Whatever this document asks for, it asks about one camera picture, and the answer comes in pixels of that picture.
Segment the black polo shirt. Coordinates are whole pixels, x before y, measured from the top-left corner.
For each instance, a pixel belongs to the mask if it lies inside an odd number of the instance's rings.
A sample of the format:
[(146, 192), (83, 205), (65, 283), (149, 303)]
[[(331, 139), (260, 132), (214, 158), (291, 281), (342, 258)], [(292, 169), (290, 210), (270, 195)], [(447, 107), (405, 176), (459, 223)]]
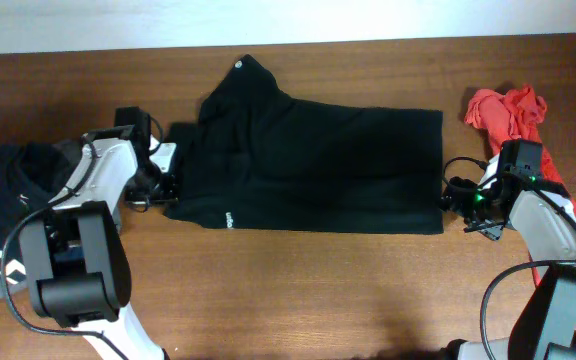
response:
[(170, 128), (178, 200), (165, 215), (209, 229), (439, 234), (442, 120), (298, 99), (245, 55), (195, 122)]

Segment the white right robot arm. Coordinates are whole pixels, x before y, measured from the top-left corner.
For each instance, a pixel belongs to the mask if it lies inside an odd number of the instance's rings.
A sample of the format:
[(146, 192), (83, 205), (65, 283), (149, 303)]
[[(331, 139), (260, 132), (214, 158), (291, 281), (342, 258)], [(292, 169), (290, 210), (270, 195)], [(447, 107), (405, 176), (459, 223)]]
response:
[[(470, 232), (497, 239), (501, 231), (519, 233), (530, 259), (497, 275), (486, 288), (479, 310), (480, 339), (455, 340), (449, 359), (576, 359), (576, 216), (565, 189), (536, 176), (494, 174), (476, 184), (452, 178), (442, 197), (461, 215)], [(506, 338), (488, 334), (493, 291), (510, 275), (536, 270), (541, 280)]]

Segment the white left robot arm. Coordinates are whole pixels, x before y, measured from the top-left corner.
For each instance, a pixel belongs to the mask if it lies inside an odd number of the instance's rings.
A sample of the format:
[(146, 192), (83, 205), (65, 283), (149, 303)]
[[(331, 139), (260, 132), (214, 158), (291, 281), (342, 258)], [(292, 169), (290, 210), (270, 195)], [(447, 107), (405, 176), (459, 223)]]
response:
[(15, 234), (34, 311), (56, 322), (52, 334), (82, 337), (103, 359), (168, 356), (132, 308), (119, 236), (124, 190), (151, 190), (161, 175), (149, 150), (149, 135), (133, 125), (88, 132), (64, 187)]

